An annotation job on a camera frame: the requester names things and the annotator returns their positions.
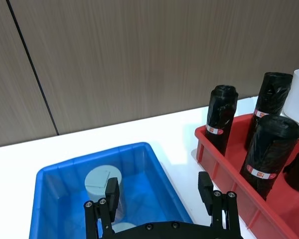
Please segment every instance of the white tabletop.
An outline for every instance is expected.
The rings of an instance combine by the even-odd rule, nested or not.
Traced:
[[[256,97],[238,101],[236,115],[252,113]],[[47,165],[104,149],[148,142],[196,224],[210,225],[198,189],[194,131],[208,107],[0,147],[0,239],[29,237],[37,172]],[[255,237],[241,220],[244,239]]]

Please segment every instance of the wood grain wall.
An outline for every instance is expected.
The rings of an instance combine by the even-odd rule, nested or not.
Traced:
[[[56,135],[4,0],[0,0],[0,146]]]
[[[60,133],[258,94],[299,68],[299,0],[11,0]]]

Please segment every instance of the screw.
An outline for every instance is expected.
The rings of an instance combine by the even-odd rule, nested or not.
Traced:
[[[214,192],[214,195],[215,195],[216,197],[219,197],[219,196],[221,195],[221,193],[218,192],[218,191],[216,191],[216,192]]]
[[[177,229],[177,228],[179,228],[179,223],[174,222],[174,223],[171,224],[171,226],[172,226],[174,229]]]
[[[236,195],[234,193],[230,192],[230,193],[228,193],[228,196],[231,197],[231,198],[234,198]]]
[[[91,202],[87,202],[87,203],[85,204],[85,206],[86,206],[87,208],[89,208],[90,206],[92,206],[92,203],[91,203]]]
[[[101,199],[100,200],[100,204],[105,204],[106,203],[106,200],[105,199]]]
[[[146,230],[150,231],[153,229],[153,224],[150,224],[150,223],[146,224],[145,228],[146,228]]]

